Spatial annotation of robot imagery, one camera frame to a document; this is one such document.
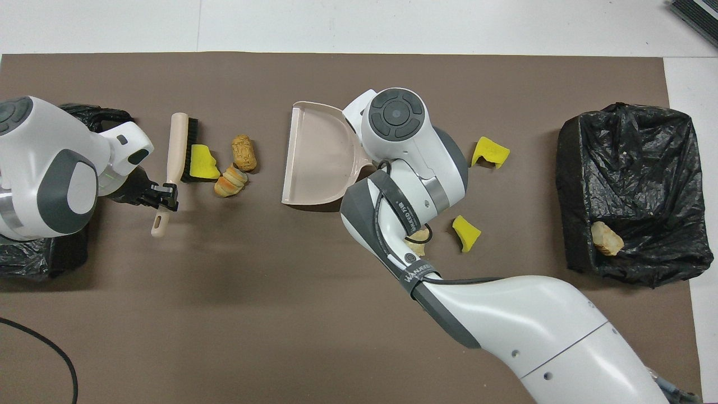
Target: brown mat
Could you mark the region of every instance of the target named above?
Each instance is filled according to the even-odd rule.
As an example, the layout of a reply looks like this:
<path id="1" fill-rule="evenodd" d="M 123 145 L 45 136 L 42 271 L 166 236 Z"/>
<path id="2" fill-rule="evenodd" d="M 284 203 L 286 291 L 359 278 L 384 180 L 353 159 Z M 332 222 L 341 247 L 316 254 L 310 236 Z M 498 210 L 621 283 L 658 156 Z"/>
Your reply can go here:
<path id="1" fill-rule="evenodd" d="M 176 111 L 200 120 L 221 169 L 240 133 L 260 166 L 235 198 L 181 185 L 165 239 L 149 235 L 150 208 L 102 202 L 90 262 L 44 284 L 0 281 L 0 316 L 67 351 L 80 403 L 531 403 L 502 362 L 464 349 L 407 298 L 339 214 L 280 203 L 292 103 L 342 108 L 390 86 L 422 96 L 467 158 L 482 135 L 511 148 L 501 169 L 471 168 L 466 198 L 432 222 L 428 259 L 445 277 L 567 280 L 646 365 L 700 393 L 688 283 L 648 290 L 566 270 L 554 188 L 564 121 L 615 101 L 668 105 L 660 59 L 5 55 L 0 99 L 133 114 L 156 147 L 143 163 L 155 181 Z M 450 229 L 458 214 L 483 231 L 468 254 Z M 57 355 L 7 327 L 0 336 L 1 402 L 69 402 Z"/>

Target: brush handle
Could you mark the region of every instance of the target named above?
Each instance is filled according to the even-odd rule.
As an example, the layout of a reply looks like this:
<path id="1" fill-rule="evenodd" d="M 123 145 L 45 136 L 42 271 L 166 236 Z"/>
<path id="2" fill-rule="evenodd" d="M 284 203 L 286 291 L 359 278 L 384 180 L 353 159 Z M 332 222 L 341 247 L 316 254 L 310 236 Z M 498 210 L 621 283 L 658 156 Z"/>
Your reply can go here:
<path id="1" fill-rule="evenodd" d="M 169 146 L 167 148 L 167 183 L 179 184 L 185 170 L 185 153 L 187 152 L 187 133 L 190 129 L 190 118 L 183 112 L 172 115 L 169 124 Z M 167 232 L 167 222 L 172 211 L 160 206 L 152 222 L 153 237 L 163 237 Z"/>

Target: white robotic arm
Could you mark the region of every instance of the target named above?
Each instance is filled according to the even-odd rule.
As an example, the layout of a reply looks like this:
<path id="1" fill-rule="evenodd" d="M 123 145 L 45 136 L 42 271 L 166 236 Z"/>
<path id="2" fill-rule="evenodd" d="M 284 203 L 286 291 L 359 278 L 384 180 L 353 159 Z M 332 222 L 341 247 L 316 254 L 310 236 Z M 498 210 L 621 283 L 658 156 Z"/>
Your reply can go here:
<path id="1" fill-rule="evenodd" d="M 0 102 L 0 242 L 79 231 L 153 150 L 132 122 L 96 134 L 39 98 Z"/>
<path id="2" fill-rule="evenodd" d="M 368 91 L 345 115 L 382 163 L 347 189 L 344 225 L 449 335 L 501 359 L 539 404 L 668 402 L 628 343 L 570 284 L 542 276 L 446 281 L 403 243 L 467 187 L 463 154 L 431 125 L 415 93 Z"/>

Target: white tile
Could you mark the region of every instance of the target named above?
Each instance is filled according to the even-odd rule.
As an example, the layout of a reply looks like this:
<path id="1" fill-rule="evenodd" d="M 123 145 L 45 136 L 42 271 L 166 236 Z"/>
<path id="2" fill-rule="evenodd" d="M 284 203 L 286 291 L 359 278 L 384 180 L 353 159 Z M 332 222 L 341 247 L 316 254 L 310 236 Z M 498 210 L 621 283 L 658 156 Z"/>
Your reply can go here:
<path id="1" fill-rule="evenodd" d="M 663 0 L 203 0 L 198 50 L 718 56 Z"/>
<path id="2" fill-rule="evenodd" d="M 664 61 L 671 108 L 693 119 L 703 169 L 708 240 L 718 252 L 718 58 L 671 58 Z M 701 384 L 706 403 L 718 402 L 718 265 L 691 281 Z"/>
<path id="3" fill-rule="evenodd" d="M 197 49 L 200 0 L 0 0 L 0 53 Z"/>

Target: yellow sponge piece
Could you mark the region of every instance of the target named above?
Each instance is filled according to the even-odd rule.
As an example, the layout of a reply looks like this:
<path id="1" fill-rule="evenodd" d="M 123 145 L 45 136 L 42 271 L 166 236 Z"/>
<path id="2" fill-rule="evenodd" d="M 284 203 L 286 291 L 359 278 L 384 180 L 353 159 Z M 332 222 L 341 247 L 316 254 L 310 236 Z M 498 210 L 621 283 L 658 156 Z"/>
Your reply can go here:
<path id="1" fill-rule="evenodd" d="M 461 252 L 469 252 L 471 247 L 474 246 L 476 239 L 481 235 L 481 230 L 472 226 L 472 224 L 466 221 L 464 216 L 461 215 L 454 219 L 454 223 L 452 223 L 451 227 L 456 230 L 456 234 L 458 234 L 461 239 Z"/>
<path id="2" fill-rule="evenodd" d="M 471 157 L 471 165 L 476 164 L 479 157 L 484 157 L 486 161 L 495 164 L 496 168 L 500 168 L 503 162 L 506 161 L 508 153 L 510 153 L 510 150 L 506 147 L 495 143 L 488 137 L 481 136 L 474 149 L 474 155 Z"/>
<path id="3" fill-rule="evenodd" d="M 190 156 L 190 176 L 210 180 L 220 177 L 217 160 L 212 157 L 209 147 L 204 144 L 193 144 Z"/>

